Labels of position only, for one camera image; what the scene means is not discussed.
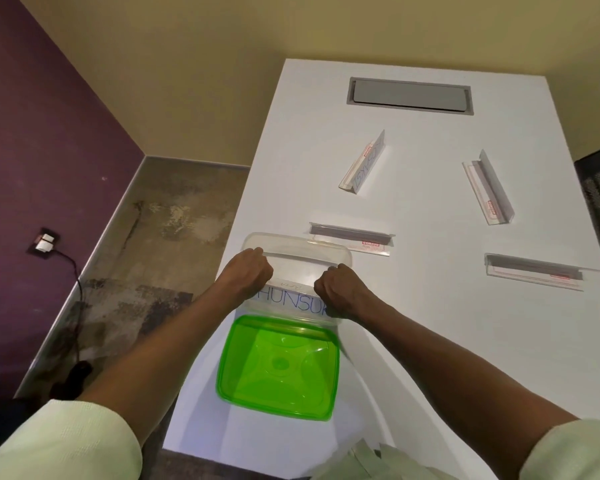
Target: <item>fist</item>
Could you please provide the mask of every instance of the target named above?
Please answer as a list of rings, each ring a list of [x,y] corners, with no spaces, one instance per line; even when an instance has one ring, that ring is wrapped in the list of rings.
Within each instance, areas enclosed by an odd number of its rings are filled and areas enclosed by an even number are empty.
[[[260,291],[273,276],[273,268],[262,255],[262,248],[245,249],[224,267],[216,284],[240,304]]]
[[[358,304],[373,296],[352,268],[344,264],[328,268],[313,284],[313,289],[328,308],[343,316],[355,316]]]

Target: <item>concrete floor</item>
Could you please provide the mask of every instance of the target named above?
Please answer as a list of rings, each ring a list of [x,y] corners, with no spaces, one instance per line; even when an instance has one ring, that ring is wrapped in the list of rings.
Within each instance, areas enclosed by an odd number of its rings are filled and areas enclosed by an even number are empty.
[[[87,384],[138,337],[188,305],[215,280],[248,169],[148,157],[83,275],[80,359]],[[28,374],[20,397],[48,400],[75,363],[79,303],[68,307]],[[270,478],[161,449],[170,414],[143,448],[144,479]]]

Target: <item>light green sleeve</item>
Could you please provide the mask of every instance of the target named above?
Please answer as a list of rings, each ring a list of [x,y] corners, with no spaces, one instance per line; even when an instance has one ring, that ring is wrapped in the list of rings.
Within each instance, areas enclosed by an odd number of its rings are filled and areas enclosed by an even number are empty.
[[[119,414],[49,401],[0,446],[0,479],[136,480],[142,451]]]
[[[553,428],[531,451],[520,480],[600,480],[600,421]]]

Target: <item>white table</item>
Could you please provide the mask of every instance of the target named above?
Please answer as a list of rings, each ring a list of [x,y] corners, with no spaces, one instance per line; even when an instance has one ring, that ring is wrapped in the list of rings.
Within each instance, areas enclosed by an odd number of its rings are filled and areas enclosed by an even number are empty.
[[[471,86],[474,116],[347,105],[350,77]],[[338,188],[365,145],[387,148],[359,195]],[[487,151],[516,211],[488,226],[462,162]],[[543,77],[288,60],[221,268],[250,232],[302,236],[310,221],[394,233],[390,257],[354,253],[385,301],[533,391],[600,418],[600,272],[577,292],[489,277],[484,253],[600,269],[596,240]],[[491,471],[375,338],[346,322],[333,417],[289,419],[222,402],[219,357],[233,316],[203,348],[164,447],[293,478],[365,437],[460,478]]]

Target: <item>green container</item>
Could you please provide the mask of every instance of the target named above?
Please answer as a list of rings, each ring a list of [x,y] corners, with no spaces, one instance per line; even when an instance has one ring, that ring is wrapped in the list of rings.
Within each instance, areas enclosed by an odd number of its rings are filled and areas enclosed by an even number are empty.
[[[340,347],[332,331],[242,315],[226,339],[216,389],[238,406],[326,421],[333,412],[339,370]]]

